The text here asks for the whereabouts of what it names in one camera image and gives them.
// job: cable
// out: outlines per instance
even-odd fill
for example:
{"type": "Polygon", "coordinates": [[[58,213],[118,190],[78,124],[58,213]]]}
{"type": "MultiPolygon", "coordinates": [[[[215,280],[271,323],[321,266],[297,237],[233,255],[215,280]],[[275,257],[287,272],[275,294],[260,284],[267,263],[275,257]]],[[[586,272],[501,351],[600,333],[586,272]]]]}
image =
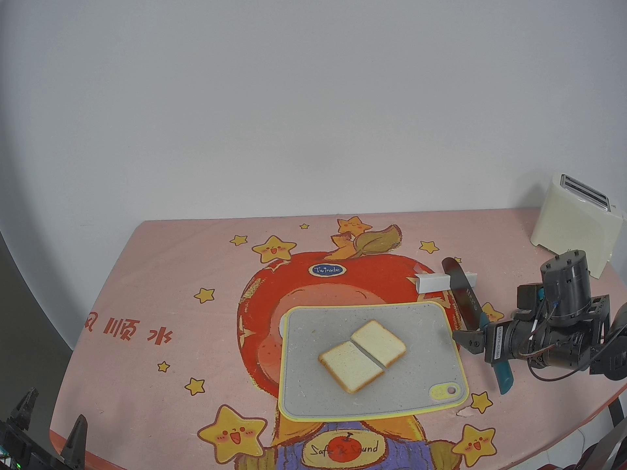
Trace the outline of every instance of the cable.
{"type": "MultiPolygon", "coordinates": [[[[534,317],[534,320],[538,320],[538,317],[540,316],[540,312],[542,311],[542,307],[544,305],[540,305],[537,309],[536,312],[536,316],[534,317]]],[[[531,338],[533,336],[535,336],[538,332],[540,332],[541,330],[545,329],[548,324],[549,324],[549,320],[551,319],[551,317],[553,317],[553,314],[555,313],[555,310],[557,309],[557,302],[553,303],[553,309],[551,310],[551,313],[547,315],[547,317],[540,323],[540,325],[538,325],[533,331],[531,331],[531,333],[529,334],[529,336],[525,337],[525,339],[523,339],[521,341],[521,344],[518,346],[518,354],[519,357],[522,359],[529,359],[529,358],[535,358],[537,356],[542,355],[544,352],[548,352],[549,350],[552,350],[553,348],[555,348],[557,346],[558,343],[553,343],[552,345],[549,345],[548,347],[544,347],[543,349],[539,349],[536,350],[532,353],[529,353],[529,347],[532,345],[532,343],[530,342],[531,338]],[[527,343],[527,353],[523,353],[521,351],[522,345],[523,343],[527,343]]]]}
{"type": "Polygon", "coordinates": [[[538,376],[536,374],[536,372],[531,367],[531,359],[528,358],[527,359],[527,367],[529,367],[529,372],[533,375],[534,378],[536,378],[536,379],[538,379],[540,381],[546,381],[546,382],[560,381],[560,380],[563,380],[565,378],[568,378],[568,376],[572,376],[576,372],[583,371],[583,370],[587,369],[588,367],[590,367],[590,364],[592,364],[597,358],[599,358],[599,356],[605,351],[605,349],[609,346],[609,344],[612,341],[614,341],[616,338],[618,338],[625,329],[627,329],[627,324],[622,326],[608,341],[604,342],[603,343],[603,348],[600,349],[598,352],[596,352],[590,359],[588,359],[587,362],[585,362],[584,364],[582,364],[579,367],[577,367],[574,371],[570,371],[568,374],[564,374],[563,376],[558,376],[557,378],[543,378],[543,377],[538,376]]]}

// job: kitchen knife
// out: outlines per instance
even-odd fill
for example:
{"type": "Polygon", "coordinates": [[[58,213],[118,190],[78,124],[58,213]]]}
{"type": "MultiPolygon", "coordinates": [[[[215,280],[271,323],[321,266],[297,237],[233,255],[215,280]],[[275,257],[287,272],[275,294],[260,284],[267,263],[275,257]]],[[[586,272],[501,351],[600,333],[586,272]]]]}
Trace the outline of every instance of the kitchen knife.
{"type": "MultiPolygon", "coordinates": [[[[451,277],[451,292],[455,297],[455,302],[461,313],[466,329],[475,331],[477,329],[485,329],[490,323],[490,319],[482,310],[479,301],[474,295],[474,291],[470,286],[464,270],[459,263],[453,258],[444,258],[442,260],[442,268],[444,272],[451,277]]],[[[506,394],[513,385],[512,368],[509,362],[499,362],[493,364],[494,374],[497,377],[498,389],[501,395],[506,394]]]]}

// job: pink tablecloth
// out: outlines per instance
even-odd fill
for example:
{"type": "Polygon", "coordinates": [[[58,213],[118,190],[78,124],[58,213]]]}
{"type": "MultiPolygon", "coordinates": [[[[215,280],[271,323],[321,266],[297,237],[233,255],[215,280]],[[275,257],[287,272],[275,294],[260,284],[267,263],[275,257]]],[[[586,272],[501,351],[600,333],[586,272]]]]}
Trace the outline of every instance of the pink tablecloth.
{"type": "MultiPolygon", "coordinates": [[[[278,322],[289,308],[321,300],[415,301],[416,262],[442,271],[446,256],[478,273],[480,301],[507,318],[516,287],[540,281],[551,257],[529,243],[536,217],[519,209],[142,223],[74,351],[51,439],[60,447],[84,414],[87,465],[97,469],[499,469],[524,460],[594,416],[625,383],[587,372],[541,383],[513,361],[515,384],[500,396],[482,356],[462,350],[474,396],[461,408],[294,423],[277,412],[278,322]],[[346,270],[321,278],[313,267],[325,263],[346,270]],[[344,440],[362,452],[338,452],[344,440]]],[[[592,293],[610,294],[613,314],[627,301],[609,265],[592,293]]],[[[448,292],[431,296],[450,306],[448,292]]],[[[448,312],[458,324],[455,308],[448,312]]]]}

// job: white bread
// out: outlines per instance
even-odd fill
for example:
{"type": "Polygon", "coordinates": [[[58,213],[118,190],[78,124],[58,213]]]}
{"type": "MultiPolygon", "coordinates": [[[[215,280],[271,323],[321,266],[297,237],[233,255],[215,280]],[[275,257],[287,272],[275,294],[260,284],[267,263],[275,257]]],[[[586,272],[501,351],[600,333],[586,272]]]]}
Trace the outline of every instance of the white bread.
{"type": "Polygon", "coordinates": [[[360,327],[352,334],[350,339],[370,353],[385,367],[390,367],[407,350],[405,343],[400,341],[376,320],[371,320],[363,327],[360,327]]]}
{"type": "Polygon", "coordinates": [[[349,394],[354,394],[384,373],[350,341],[320,354],[318,360],[349,394]]]}

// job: white toaster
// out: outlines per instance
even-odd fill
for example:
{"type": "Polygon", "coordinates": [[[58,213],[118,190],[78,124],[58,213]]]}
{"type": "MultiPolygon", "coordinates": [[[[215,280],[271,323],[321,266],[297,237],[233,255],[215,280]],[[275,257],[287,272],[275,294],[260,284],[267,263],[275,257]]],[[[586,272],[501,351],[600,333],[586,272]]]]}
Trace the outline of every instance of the white toaster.
{"type": "Polygon", "coordinates": [[[531,243],[555,254],[582,249],[590,275],[599,278],[612,257],[623,220],[624,212],[607,195],[557,173],[544,199],[531,243]]]}

